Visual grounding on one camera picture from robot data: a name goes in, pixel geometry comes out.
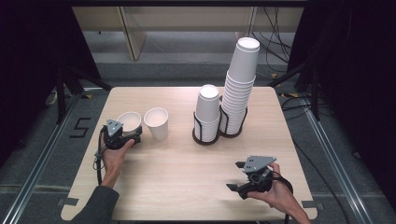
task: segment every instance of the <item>table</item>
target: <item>table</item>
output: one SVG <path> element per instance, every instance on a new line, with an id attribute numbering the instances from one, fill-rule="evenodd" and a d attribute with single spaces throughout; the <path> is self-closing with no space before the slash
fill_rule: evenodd
<path id="1" fill-rule="evenodd" d="M 270 87 L 254 87 L 249 98 L 243 131 L 235 138 L 220 137 L 211 146 L 192 139 L 193 111 L 200 87 L 117 87 L 105 107 L 68 195 L 76 206 L 65 205 L 62 218 L 70 220 L 86 204 L 97 185 L 92 169 L 100 129 L 106 119 L 126 111 L 142 117 L 152 107 L 169 113 L 169 135 L 155 141 L 143 124 L 142 142 L 128 151 L 115 190 L 120 198 L 115 220 L 272 220 L 284 214 L 261 201 L 242 200 L 226 184 L 246 183 L 247 177 L 235 166 L 247 156 L 275 156 L 282 175 L 294 187 L 299 203 L 312 201 L 290 132 Z M 316 208 L 305 208 L 309 218 Z"/>

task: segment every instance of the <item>dark sleeve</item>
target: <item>dark sleeve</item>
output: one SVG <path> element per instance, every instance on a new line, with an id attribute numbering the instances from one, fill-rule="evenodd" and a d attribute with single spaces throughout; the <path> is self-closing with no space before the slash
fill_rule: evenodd
<path id="1" fill-rule="evenodd" d="M 72 219 L 71 223 L 110 223 L 119 197 L 120 195 L 114 189 L 103 186 L 96 187 L 85 207 Z"/>

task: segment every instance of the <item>short stack of cups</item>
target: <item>short stack of cups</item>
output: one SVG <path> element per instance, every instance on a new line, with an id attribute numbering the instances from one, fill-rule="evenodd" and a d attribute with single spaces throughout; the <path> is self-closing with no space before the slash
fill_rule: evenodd
<path id="1" fill-rule="evenodd" d="M 226 137 L 235 137 L 242 131 L 256 78 L 259 50 L 259 41 L 250 37 L 240 38 L 236 44 L 221 101 L 219 130 Z"/>
<path id="2" fill-rule="evenodd" d="M 194 113 L 194 140 L 202 145 L 215 143 L 219 138 L 219 121 L 219 89 L 210 84 L 204 85 L 199 91 Z"/>

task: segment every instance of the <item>white cup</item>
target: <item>white cup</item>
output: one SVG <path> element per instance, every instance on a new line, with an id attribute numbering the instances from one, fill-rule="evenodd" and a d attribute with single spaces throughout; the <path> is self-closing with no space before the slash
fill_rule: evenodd
<path id="1" fill-rule="evenodd" d="M 203 122 L 213 122 L 219 118 L 219 89 L 204 85 L 198 95 L 196 117 Z"/>
<path id="2" fill-rule="evenodd" d="M 231 59 L 229 76 L 238 82 L 250 82 L 256 76 L 260 42 L 250 37 L 238 39 L 233 58 Z"/>
<path id="3" fill-rule="evenodd" d="M 129 111 L 121 114 L 117 121 L 122 123 L 122 135 L 127 136 L 136 133 L 142 123 L 142 118 L 138 113 Z"/>
<path id="4" fill-rule="evenodd" d="M 160 107 L 152 108 L 146 112 L 143 120 L 154 139 L 162 141 L 168 136 L 168 117 L 168 112 Z"/>

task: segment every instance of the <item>person's right hand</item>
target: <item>person's right hand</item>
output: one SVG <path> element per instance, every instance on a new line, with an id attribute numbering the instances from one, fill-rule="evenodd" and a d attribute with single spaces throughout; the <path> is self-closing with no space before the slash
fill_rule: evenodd
<path id="1" fill-rule="evenodd" d="M 273 176 L 279 177 L 279 165 L 272 162 L 269 166 L 273 168 Z M 247 196 L 268 203 L 271 207 L 274 207 L 280 212 L 290 215 L 298 223 L 310 223 L 306 212 L 297 203 L 297 200 L 288 187 L 278 180 L 273 180 L 273 185 L 268 192 L 251 191 Z"/>

